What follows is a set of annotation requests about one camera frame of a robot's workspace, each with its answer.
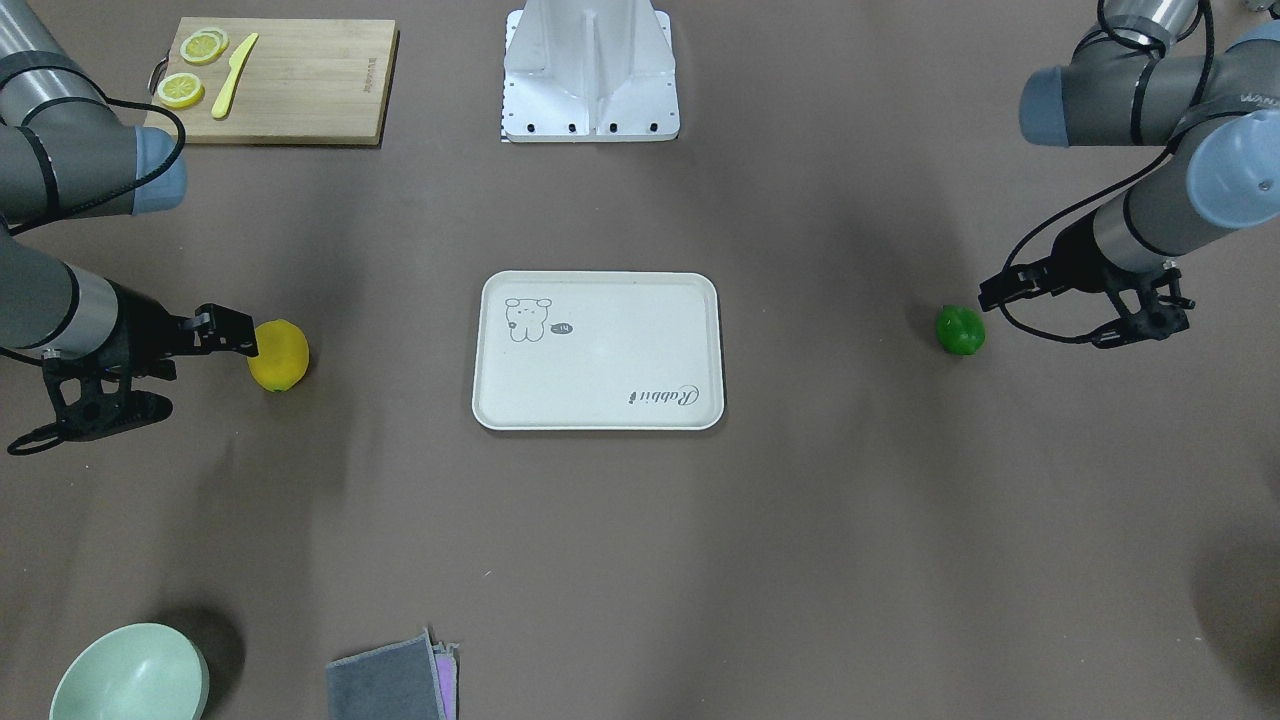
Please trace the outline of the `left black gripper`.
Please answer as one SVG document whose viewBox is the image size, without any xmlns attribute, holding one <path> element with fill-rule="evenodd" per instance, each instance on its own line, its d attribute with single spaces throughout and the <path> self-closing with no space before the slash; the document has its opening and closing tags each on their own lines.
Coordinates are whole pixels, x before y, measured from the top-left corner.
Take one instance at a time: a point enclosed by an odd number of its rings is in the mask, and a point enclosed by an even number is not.
<svg viewBox="0 0 1280 720">
<path fill-rule="evenodd" d="M 1044 293 L 1068 291 L 1103 293 L 1107 287 L 1108 259 L 1094 234 L 1096 215 L 1085 215 L 1062 229 L 1046 263 L 1016 264 L 1002 269 L 979 284 L 978 302 L 983 313 Z"/>
</svg>

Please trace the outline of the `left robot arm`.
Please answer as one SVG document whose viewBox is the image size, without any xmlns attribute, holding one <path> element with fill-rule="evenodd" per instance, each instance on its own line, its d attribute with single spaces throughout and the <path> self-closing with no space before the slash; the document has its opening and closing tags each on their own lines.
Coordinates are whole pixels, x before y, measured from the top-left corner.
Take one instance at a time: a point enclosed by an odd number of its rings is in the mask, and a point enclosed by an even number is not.
<svg viewBox="0 0 1280 720">
<path fill-rule="evenodd" d="M 1161 165 L 1107 192 L 1050 255 L 980 286 L 984 310 L 1042 293 L 1143 292 L 1171 263 L 1277 217 L 1277 22 L 1222 51 L 1171 54 L 1192 1 L 1106 1 L 1071 60 L 1034 73 L 1020 127 L 1044 146 L 1160 146 Z"/>
</svg>

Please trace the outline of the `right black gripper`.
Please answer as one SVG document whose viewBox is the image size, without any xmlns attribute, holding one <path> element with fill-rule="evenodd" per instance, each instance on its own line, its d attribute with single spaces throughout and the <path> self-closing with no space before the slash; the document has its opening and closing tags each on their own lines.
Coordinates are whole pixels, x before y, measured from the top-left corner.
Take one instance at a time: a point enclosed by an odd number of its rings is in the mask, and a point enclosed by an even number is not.
<svg viewBox="0 0 1280 720">
<path fill-rule="evenodd" d="M 253 318 L 216 304 L 205 304 L 188 319 L 170 314 L 159 301 L 110 283 L 116 300 L 116 323 L 99 348 L 99 368 L 111 375 L 174 380 L 172 357 L 234 352 L 257 357 Z"/>
</svg>

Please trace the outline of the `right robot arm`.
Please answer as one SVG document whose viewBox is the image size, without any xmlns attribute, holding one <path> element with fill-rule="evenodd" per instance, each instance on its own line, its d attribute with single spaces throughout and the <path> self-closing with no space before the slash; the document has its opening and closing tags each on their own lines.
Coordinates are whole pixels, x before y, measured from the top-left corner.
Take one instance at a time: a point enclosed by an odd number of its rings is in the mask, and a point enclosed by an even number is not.
<svg viewBox="0 0 1280 720">
<path fill-rule="evenodd" d="M 55 222 L 177 208 L 186 127 L 123 122 L 26 1 L 3 4 L 3 352 L 55 382 L 175 377 L 177 356 L 259 355 L 251 316 L 214 304 L 192 318 L 20 243 Z"/>
</svg>

